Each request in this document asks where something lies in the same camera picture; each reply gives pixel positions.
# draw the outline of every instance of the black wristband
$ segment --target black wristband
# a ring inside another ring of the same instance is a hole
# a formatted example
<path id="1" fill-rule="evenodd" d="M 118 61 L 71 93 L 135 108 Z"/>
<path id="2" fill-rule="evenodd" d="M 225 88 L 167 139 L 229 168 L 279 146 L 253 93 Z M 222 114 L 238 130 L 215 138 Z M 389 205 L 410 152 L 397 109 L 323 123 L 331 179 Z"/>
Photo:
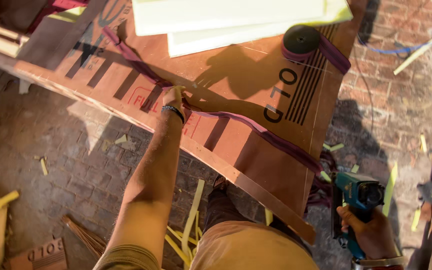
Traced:
<path id="1" fill-rule="evenodd" d="M 183 121 L 183 124 L 184 124 L 184 116 L 180 112 L 180 110 L 178 110 L 176 107 L 173 107 L 173 106 L 163 106 L 161 108 L 161 112 L 163 112 L 164 110 L 171 110 L 171 111 L 175 112 L 181 118 L 181 121 Z"/>

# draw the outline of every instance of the white foam board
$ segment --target white foam board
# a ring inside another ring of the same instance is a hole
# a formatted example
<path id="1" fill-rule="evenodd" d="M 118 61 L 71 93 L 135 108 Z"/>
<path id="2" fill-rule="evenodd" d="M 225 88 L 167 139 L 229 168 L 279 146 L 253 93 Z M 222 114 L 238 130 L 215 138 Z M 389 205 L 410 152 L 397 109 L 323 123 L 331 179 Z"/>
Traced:
<path id="1" fill-rule="evenodd" d="M 325 0 L 132 0 L 136 35 L 287 22 L 321 17 Z"/>
<path id="2" fill-rule="evenodd" d="M 169 33 L 167 34 L 169 56 L 182 56 L 231 44 L 277 36 L 285 33 L 288 28 L 296 24 L 317 26 L 348 21 L 353 18 L 346 0 L 327 0 L 325 7 L 325 14 L 318 18 Z"/>

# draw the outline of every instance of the hand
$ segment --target hand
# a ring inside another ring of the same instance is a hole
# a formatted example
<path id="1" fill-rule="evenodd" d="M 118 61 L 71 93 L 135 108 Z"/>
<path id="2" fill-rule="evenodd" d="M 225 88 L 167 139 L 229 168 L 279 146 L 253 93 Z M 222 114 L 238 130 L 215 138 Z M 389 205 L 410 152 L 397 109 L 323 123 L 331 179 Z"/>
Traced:
<path id="1" fill-rule="evenodd" d="M 349 206 L 339 206 L 336 211 L 343 219 L 342 231 L 347 233 L 348 227 L 354 230 L 359 247 L 366 253 L 369 260 L 391 259 L 397 257 L 393 242 L 393 230 L 388 218 L 378 209 L 373 209 L 371 221 L 364 223 L 351 211 Z"/>
<path id="2" fill-rule="evenodd" d="M 184 86 L 174 86 L 167 90 L 163 96 L 163 106 L 173 106 L 179 110 L 179 112 L 187 119 L 183 108 L 183 94 L 182 92 L 186 89 Z"/>

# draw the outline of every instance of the webbing roll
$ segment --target webbing roll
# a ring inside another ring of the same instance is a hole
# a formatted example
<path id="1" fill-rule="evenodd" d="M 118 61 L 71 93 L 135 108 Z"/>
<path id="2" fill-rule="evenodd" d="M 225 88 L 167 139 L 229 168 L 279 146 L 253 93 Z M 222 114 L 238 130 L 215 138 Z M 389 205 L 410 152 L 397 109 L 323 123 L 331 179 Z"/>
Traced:
<path id="1" fill-rule="evenodd" d="M 350 61 L 323 34 L 313 27 L 295 25 L 289 28 L 281 42 L 281 53 L 285 58 L 303 62 L 312 56 L 316 49 L 326 57 L 342 74 L 351 68 Z"/>
<path id="2" fill-rule="evenodd" d="M 160 86 L 163 90 L 168 90 L 173 87 L 173 84 L 151 70 L 151 68 L 137 56 L 133 50 L 131 50 L 119 37 L 114 34 L 107 26 L 102 29 L 102 33 L 111 41 L 111 43 L 121 52 L 122 56 L 129 62 L 129 64 L 140 74 L 142 74 L 146 79 L 155 85 Z M 283 139 L 274 134 L 273 132 L 267 130 L 265 127 L 261 126 L 254 120 L 235 113 L 230 112 L 203 112 L 198 111 L 199 108 L 191 106 L 187 101 L 184 102 L 184 107 L 192 110 L 194 113 L 205 117 L 218 117 L 218 118 L 230 118 L 237 120 L 251 128 L 253 132 L 258 134 L 261 138 L 266 140 L 268 143 L 273 145 L 275 148 L 285 152 L 286 154 L 292 156 L 301 164 L 305 165 L 309 170 L 311 170 L 315 175 L 319 176 L 321 171 L 323 171 L 323 166 L 314 157 L 308 154 L 306 151 L 301 149 L 301 147 Z"/>

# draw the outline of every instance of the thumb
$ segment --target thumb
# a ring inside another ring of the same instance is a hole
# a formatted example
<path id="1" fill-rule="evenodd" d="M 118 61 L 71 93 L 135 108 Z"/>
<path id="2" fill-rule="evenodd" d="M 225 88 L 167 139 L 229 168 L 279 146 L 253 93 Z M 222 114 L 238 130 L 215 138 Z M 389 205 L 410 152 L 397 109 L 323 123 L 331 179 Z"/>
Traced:
<path id="1" fill-rule="evenodd" d="M 363 228 L 364 223 L 359 220 L 359 218 L 357 218 L 353 213 L 351 213 L 348 207 L 339 206 L 338 208 L 336 208 L 336 211 L 339 216 L 344 220 L 344 222 L 351 226 L 355 232 L 358 232 Z"/>

